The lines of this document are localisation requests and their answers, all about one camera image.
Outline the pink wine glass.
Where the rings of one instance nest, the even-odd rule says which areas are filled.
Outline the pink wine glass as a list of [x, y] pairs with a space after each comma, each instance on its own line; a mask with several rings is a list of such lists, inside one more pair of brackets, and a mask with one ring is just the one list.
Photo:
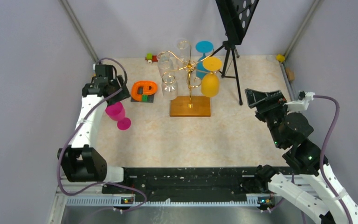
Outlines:
[[108, 117], [117, 123], [117, 128], [119, 130], [127, 130], [131, 126], [131, 120], [126, 117], [126, 112], [123, 104], [121, 102], [116, 102], [110, 106], [107, 106], [105, 113]]

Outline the yellow wine glass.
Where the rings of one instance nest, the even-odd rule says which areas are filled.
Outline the yellow wine glass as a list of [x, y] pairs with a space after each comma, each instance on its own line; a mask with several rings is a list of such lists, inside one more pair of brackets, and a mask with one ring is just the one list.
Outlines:
[[216, 72], [220, 70], [222, 61], [215, 56], [210, 56], [203, 61], [203, 66], [208, 73], [202, 79], [201, 93], [208, 98], [212, 98], [220, 90], [220, 81]]

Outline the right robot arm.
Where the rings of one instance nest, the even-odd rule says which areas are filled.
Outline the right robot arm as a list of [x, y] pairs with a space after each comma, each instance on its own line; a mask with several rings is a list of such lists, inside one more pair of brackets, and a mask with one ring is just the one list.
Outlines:
[[256, 189], [280, 195], [316, 224], [358, 224], [358, 205], [337, 179], [325, 156], [339, 117], [339, 103], [335, 102], [333, 121], [323, 145], [318, 147], [309, 140], [314, 129], [303, 114], [311, 101], [317, 98], [315, 93], [301, 91], [298, 99], [291, 102], [279, 90], [261, 92], [246, 89], [245, 94], [248, 106], [255, 108], [255, 116], [267, 124], [276, 148], [286, 150], [283, 159], [317, 195], [302, 190], [269, 165], [261, 166], [256, 172]]

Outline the clear wine glass left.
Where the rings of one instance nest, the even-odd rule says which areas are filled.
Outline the clear wine glass left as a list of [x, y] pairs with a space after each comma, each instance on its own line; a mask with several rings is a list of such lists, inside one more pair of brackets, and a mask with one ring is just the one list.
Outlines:
[[163, 77], [163, 75], [166, 72], [174, 70], [173, 61], [171, 59], [169, 52], [159, 53], [157, 55], [157, 59], [158, 59], [158, 70], [161, 77]]

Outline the clear wine glass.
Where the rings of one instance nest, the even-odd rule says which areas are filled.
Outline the clear wine glass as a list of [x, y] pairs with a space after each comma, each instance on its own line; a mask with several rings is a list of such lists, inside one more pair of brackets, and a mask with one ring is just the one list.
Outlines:
[[181, 38], [177, 41], [177, 49], [179, 50], [177, 66], [181, 68], [190, 60], [191, 44], [187, 39]]
[[166, 72], [174, 70], [173, 61], [171, 59], [169, 52], [159, 53], [157, 55], [157, 59], [158, 59], [158, 70], [161, 77], [163, 77], [163, 75]]
[[162, 93], [167, 100], [174, 100], [178, 96], [178, 83], [173, 72], [167, 72], [162, 76]]

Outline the clear wine glass front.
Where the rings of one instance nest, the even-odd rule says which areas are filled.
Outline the clear wine glass front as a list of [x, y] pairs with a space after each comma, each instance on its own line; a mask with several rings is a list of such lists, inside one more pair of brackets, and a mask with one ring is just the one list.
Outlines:
[[173, 72], [167, 72], [162, 76], [162, 93], [167, 100], [174, 100], [178, 96], [178, 83]]

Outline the gold wine glass rack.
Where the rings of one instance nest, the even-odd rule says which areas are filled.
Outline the gold wine glass rack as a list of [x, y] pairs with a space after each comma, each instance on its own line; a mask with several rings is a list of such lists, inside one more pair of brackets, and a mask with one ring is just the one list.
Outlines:
[[[179, 68], [177, 66], [178, 56], [171, 51], [166, 52], [170, 53], [174, 65], [174, 70], [168, 72], [173, 72], [176, 76], [177, 83], [179, 82], [178, 78], [186, 74], [186, 86], [189, 91], [189, 95], [187, 96], [178, 95], [176, 99], [170, 100], [169, 115], [171, 117], [210, 117], [210, 98], [201, 93], [202, 79], [196, 77], [197, 61], [192, 60], [190, 55], [189, 62], [187, 64], [184, 63], [184, 66]], [[212, 53], [213, 52], [209, 53], [206, 58], [213, 56]]]

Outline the blue wine glass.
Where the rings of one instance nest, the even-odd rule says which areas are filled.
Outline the blue wine glass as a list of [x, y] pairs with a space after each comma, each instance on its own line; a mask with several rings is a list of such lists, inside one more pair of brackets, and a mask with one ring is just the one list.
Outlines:
[[203, 79], [204, 76], [208, 73], [203, 66], [202, 60], [206, 58], [206, 56], [213, 52], [213, 44], [210, 41], [200, 41], [195, 46], [196, 50], [201, 53], [201, 57], [197, 60], [196, 64], [196, 77], [199, 79]]

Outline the clear wine glass back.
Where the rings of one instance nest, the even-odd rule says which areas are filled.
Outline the clear wine glass back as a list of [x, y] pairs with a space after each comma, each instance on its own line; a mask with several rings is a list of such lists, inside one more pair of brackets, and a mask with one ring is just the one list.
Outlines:
[[179, 50], [177, 66], [181, 68], [190, 60], [191, 44], [187, 39], [181, 38], [177, 41], [177, 49]]

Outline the orange tape dispenser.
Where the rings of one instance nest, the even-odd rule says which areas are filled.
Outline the orange tape dispenser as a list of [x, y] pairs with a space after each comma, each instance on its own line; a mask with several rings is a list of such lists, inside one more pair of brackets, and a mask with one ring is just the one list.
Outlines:
[[157, 84], [153, 81], [138, 81], [132, 86], [131, 97], [140, 101], [141, 95], [152, 95], [157, 90]]

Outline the dark plate with blocks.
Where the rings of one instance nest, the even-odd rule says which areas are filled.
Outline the dark plate with blocks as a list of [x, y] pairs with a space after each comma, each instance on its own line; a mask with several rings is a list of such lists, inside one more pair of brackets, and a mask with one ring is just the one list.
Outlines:
[[131, 97], [131, 102], [134, 102], [134, 103], [153, 103], [154, 102], [154, 96], [155, 96], [155, 94], [141, 95], [140, 101], [137, 101], [136, 99]]

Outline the yellow corner clamp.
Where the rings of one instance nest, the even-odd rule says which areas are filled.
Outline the yellow corner clamp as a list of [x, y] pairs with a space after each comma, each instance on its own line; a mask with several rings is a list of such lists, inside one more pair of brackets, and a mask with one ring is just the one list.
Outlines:
[[279, 61], [280, 63], [283, 63], [286, 61], [286, 57], [284, 55], [278, 54], [275, 56], [275, 59]]

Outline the small toy car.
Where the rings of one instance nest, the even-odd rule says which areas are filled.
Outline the small toy car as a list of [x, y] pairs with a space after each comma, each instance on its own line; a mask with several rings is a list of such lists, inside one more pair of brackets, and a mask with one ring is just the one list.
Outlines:
[[147, 53], [145, 60], [148, 64], [153, 64], [154, 62], [158, 62], [158, 57], [152, 53]]

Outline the black music stand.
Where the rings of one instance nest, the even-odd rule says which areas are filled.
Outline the black music stand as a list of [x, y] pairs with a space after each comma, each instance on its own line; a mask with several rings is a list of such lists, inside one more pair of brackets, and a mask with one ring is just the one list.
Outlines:
[[[248, 27], [253, 18], [254, 12], [257, 8], [259, 0], [217, 0], [217, 8], [220, 13], [221, 20], [223, 22], [225, 35], [227, 40], [222, 42], [222, 45], [214, 50], [212, 55], [214, 56], [220, 50], [225, 49], [226, 55], [224, 64], [222, 67], [222, 78], [233, 78], [236, 80], [239, 105], [243, 105], [242, 95], [240, 90], [240, 81], [236, 59], [239, 58], [237, 46], [240, 46], [248, 31]], [[228, 76], [228, 61], [229, 57], [232, 57], [234, 65], [234, 76]]]

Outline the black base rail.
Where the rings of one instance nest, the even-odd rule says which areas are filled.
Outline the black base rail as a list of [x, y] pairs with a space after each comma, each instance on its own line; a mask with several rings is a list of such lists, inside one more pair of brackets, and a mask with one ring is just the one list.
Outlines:
[[103, 194], [128, 194], [135, 202], [229, 203], [245, 202], [257, 194], [269, 194], [257, 167], [226, 168], [125, 168], [124, 181], [130, 189], [106, 185]]

